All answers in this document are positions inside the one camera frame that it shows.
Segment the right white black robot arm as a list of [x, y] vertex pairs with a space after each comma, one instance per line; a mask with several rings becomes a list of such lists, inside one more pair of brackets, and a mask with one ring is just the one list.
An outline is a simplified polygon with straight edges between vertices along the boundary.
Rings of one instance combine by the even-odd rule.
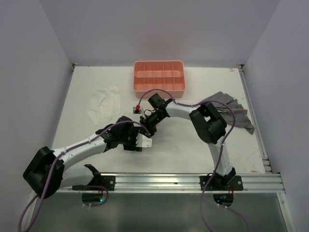
[[154, 111], [149, 116], [141, 116], [140, 123], [144, 125], [151, 135], [156, 132], [156, 126], [167, 117], [177, 117], [190, 120], [198, 137], [205, 142], [211, 152], [214, 162], [214, 171], [208, 182], [219, 189], [227, 189], [232, 185], [236, 176], [225, 145], [227, 123], [217, 111], [211, 101], [197, 105], [186, 105], [176, 102], [173, 98], [164, 100], [159, 94], [148, 99]]

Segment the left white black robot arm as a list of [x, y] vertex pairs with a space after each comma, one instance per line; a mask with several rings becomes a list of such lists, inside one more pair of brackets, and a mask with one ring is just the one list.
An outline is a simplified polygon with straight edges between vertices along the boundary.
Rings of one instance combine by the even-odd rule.
[[57, 149], [40, 148], [25, 169], [23, 178], [41, 199], [71, 186], [97, 189], [100, 177], [92, 165], [86, 164], [81, 168], [73, 166], [118, 145], [136, 145], [140, 135], [148, 138], [150, 133], [141, 123], [123, 116], [80, 142]]

